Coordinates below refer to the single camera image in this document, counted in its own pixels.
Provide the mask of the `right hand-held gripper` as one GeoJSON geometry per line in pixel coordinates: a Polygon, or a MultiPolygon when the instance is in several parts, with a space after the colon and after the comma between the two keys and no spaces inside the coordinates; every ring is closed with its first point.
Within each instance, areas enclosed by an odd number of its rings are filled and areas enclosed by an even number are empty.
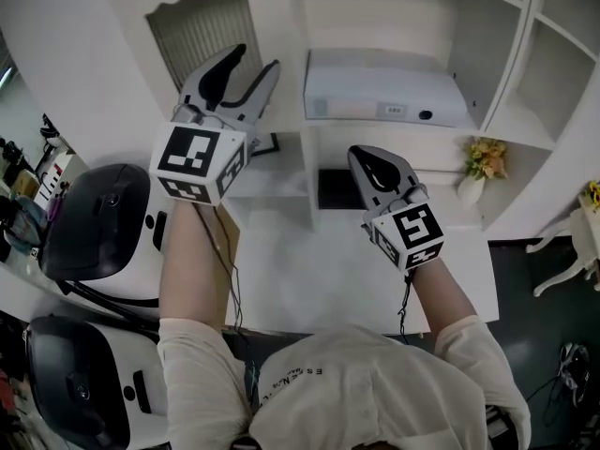
{"type": "Polygon", "coordinates": [[[348,161],[367,209],[362,228],[370,242],[399,270],[436,259],[444,243],[443,226],[408,161],[371,145],[351,146],[348,161]]]}

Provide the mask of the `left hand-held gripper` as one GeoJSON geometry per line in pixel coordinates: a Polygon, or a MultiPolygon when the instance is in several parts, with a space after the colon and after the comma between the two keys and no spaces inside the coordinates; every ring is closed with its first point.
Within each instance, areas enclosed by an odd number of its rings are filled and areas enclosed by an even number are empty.
{"type": "Polygon", "coordinates": [[[248,165],[250,144],[278,84],[280,62],[265,66],[238,102],[220,103],[247,49],[210,56],[185,80],[172,120],[162,124],[149,172],[176,200],[218,206],[248,165]]]}

